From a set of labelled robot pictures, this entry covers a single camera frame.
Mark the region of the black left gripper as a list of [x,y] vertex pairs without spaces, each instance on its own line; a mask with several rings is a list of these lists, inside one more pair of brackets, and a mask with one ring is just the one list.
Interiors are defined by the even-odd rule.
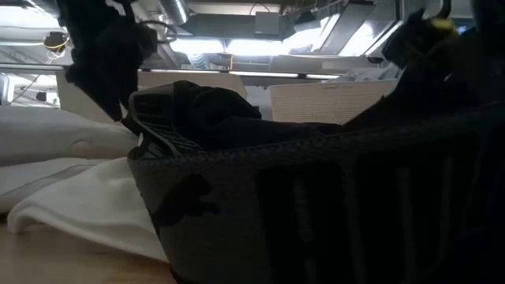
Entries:
[[74,44],[73,63],[65,71],[66,80],[80,88],[113,121],[120,121],[119,101],[129,110],[129,98],[138,91],[137,70],[156,52],[157,31],[121,16],[97,22],[66,16],[62,23]]

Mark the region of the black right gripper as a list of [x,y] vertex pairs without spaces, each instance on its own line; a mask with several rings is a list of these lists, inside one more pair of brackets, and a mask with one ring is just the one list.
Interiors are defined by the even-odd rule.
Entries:
[[433,15],[425,12],[422,7],[410,13],[384,44],[382,55],[402,75],[380,102],[477,103],[478,94],[465,82],[463,66],[478,30],[472,25],[462,32],[449,18],[448,8]]

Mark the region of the white shirt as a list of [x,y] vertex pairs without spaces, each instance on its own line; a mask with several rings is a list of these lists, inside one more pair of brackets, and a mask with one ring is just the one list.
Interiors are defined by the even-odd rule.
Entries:
[[0,215],[9,232],[41,222],[167,262],[127,163],[136,145],[117,124],[52,108],[0,106]]

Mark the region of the black shorts with logo waistband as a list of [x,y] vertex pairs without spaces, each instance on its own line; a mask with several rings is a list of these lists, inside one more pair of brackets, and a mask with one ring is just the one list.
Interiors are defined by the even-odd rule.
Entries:
[[177,284],[505,284],[505,102],[201,151],[132,94],[128,162]]

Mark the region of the black ceiling box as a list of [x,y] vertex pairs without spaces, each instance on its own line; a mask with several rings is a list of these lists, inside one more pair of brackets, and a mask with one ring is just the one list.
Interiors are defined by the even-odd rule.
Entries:
[[278,40],[281,35],[281,17],[278,13],[256,12],[254,36],[257,39]]

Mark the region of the silver ventilation duct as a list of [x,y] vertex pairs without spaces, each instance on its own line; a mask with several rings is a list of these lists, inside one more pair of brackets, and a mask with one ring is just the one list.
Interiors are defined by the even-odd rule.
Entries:
[[190,10],[185,0],[159,0],[169,22],[182,25],[188,21]]

